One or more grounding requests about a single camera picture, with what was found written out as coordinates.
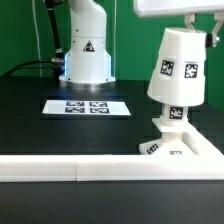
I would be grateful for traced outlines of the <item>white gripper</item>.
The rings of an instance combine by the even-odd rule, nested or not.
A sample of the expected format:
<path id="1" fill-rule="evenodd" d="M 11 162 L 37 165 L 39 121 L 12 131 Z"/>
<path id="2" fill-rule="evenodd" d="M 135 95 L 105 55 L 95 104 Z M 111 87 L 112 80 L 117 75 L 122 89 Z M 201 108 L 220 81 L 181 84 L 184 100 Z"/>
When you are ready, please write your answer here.
<path id="1" fill-rule="evenodd" d="M 224 25 L 224 0 L 133 0 L 133 6 L 139 17 L 185 15 L 184 23 L 190 32 L 196 32 L 195 14 L 216 12 L 216 24 L 206 36 L 206 47 L 216 47 L 219 42 L 218 33 Z"/>

